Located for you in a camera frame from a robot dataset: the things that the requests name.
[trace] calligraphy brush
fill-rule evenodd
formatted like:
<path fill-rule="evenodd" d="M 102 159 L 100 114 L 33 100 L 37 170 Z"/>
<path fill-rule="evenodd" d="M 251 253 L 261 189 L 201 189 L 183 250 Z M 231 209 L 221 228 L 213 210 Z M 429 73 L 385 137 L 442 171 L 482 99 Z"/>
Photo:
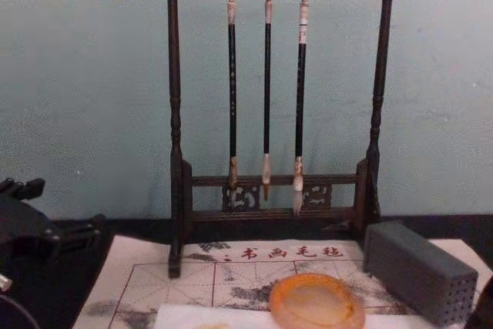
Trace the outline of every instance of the calligraphy brush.
<path fill-rule="evenodd" d="M 236 5 L 228 0 L 228 45 L 230 52 L 230 207 L 236 202 L 236 185 L 238 182 L 238 162 L 236 160 L 236 38 L 234 19 Z"/>
<path fill-rule="evenodd" d="M 265 70 L 264 70 L 264 97 L 263 97 L 263 166 L 262 184 L 263 198 L 269 197 L 270 185 L 270 21 L 272 18 L 272 0 L 265 0 Z"/>
<path fill-rule="evenodd" d="M 305 85 L 305 59 L 307 54 L 308 0 L 300 4 L 300 37 L 298 45 L 298 79 L 296 101 L 296 140 L 293 178 L 293 212 L 299 216 L 303 206 L 303 103 Z"/>

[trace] wooden brush rack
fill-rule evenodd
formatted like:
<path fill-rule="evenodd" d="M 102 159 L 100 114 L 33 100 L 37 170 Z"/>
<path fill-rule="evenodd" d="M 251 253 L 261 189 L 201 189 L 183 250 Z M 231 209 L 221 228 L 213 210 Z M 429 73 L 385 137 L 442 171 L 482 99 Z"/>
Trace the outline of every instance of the wooden brush rack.
<path fill-rule="evenodd" d="M 349 221 L 349 228 L 357 239 L 363 237 L 369 223 L 380 216 L 377 181 L 380 151 L 381 108 L 384 101 L 385 73 L 391 24 L 392 0 L 382 0 L 380 31 L 378 37 L 377 62 L 374 77 L 373 112 L 371 114 L 370 144 L 366 157 L 356 167 L 355 173 L 342 175 L 306 175 L 304 177 L 304 207 L 299 218 L 327 219 L 332 222 Z M 169 38 L 169 102 L 171 105 L 171 215 L 173 221 L 173 242 L 169 252 L 169 277 L 180 276 L 180 263 L 186 238 L 193 224 L 201 221 L 234 221 L 262 219 L 291 219 L 289 209 L 260 209 L 261 176 L 239 176 L 237 199 L 249 204 L 231 209 L 228 194 L 228 176 L 193 176 L 191 165 L 183 159 L 180 145 L 180 66 L 179 66 L 179 21 L 178 0 L 168 0 Z M 293 183 L 293 175 L 272 176 L 271 186 L 286 186 Z M 332 207 L 330 195 L 332 186 L 354 184 L 354 203 L 348 207 Z M 193 210 L 192 189 L 195 186 L 216 186 L 223 190 L 221 211 Z"/>

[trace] dark table surface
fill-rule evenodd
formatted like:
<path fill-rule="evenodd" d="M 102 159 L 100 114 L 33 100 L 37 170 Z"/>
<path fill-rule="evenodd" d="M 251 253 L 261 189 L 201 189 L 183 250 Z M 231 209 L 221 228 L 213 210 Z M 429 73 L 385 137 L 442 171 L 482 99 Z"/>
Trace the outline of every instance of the dark table surface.
<path fill-rule="evenodd" d="M 493 215 L 383 217 L 382 220 L 402 220 L 427 238 L 460 238 L 493 267 Z M 42 329 L 72 328 L 96 282 L 115 233 L 169 243 L 171 224 L 169 220 L 110 220 L 98 248 L 90 253 L 65 256 L 52 263 L 32 259 L 10 261 L 2 267 L 2 273 L 14 281 L 8 295 L 23 304 Z M 350 235 L 326 228 L 321 221 L 303 226 L 296 222 L 259 221 L 253 227 L 241 222 L 204 223 L 194 230 L 189 242 L 334 238 L 350 239 Z"/>

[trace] rack foot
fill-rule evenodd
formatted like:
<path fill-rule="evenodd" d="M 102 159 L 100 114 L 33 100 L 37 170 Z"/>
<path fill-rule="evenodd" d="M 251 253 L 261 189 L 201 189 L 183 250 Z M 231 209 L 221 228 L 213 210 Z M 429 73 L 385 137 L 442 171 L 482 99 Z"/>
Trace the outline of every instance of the rack foot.
<path fill-rule="evenodd" d="M 177 238 L 173 238 L 168 258 L 168 277 L 177 279 L 181 275 L 182 248 Z"/>

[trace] cable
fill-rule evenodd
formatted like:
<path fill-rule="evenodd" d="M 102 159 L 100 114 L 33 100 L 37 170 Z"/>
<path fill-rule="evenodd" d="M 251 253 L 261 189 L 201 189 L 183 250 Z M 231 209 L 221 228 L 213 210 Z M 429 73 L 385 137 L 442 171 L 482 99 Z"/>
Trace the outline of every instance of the cable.
<path fill-rule="evenodd" d="M 13 307 L 15 307 L 18 312 L 20 312 L 21 315 L 32 325 L 33 329 L 41 329 L 35 318 L 21 304 L 11 299 L 10 297 L 5 296 L 4 294 L 0 294 L 0 300 L 3 300 L 7 304 L 11 304 Z"/>

